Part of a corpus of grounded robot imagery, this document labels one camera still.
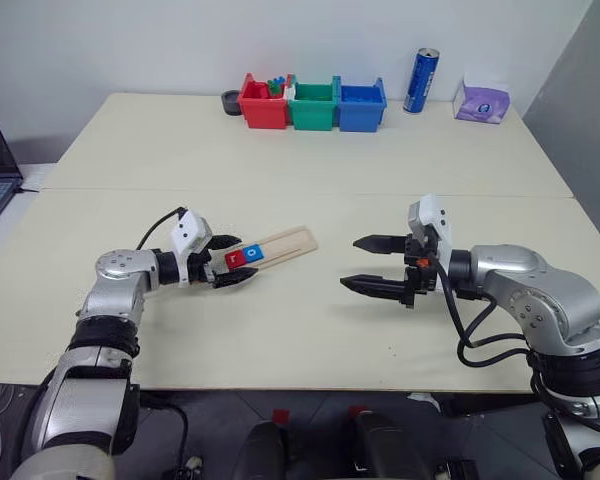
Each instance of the silver robotic arm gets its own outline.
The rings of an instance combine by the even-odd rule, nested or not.
[[[161,285],[194,281],[222,287],[256,273],[214,272],[208,250],[241,240],[213,236],[206,221],[186,209],[178,217],[173,251],[114,250],[96,262],[96,282],[34,416],[36,453],[13,479],[113,478],[110,455],[123,452],[136,431],[139,387],[130,376],[140,351],[136,335],[144,295]]]
[[[373,275],[342,278],[364,295],[399,300],[413,308],[415,294],[442,290],[460,336],[458,357],[467,366],[486,367],[524,354],[532,388],[551,412],[543,423],[556,470],[564,478],[600,479],[600,295],[583,277],[553,268],[538,253],[514,245],[451,249],[451,226],[433,195],[409,209],[412,234],[370,235],[354,242],[372,253],[401,253],[404,281]],[[485,299],[490,305],[465,329],[457,298]],[[497,306],[520,325],[521,334],[471,340],[473,331]],[[470,361],[465,348],[499,340],[524,340],[483,361]]]

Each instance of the purple tissue box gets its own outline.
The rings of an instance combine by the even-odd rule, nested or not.
[[[458,120],[500,123],[509,109],[509,89],[505,84],[470,84],[465,77],[453,100],[453,116]]]

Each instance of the blue cylinder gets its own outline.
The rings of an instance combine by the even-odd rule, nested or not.
[[[404,100],[404,111],[409,113],[420,113],[427,100],[429,87],[433,81],[433,74],[438,66],[440,52],[433,48],[421,48],[416,55],[413,65],[411,83],[407,90],[407,98]]]

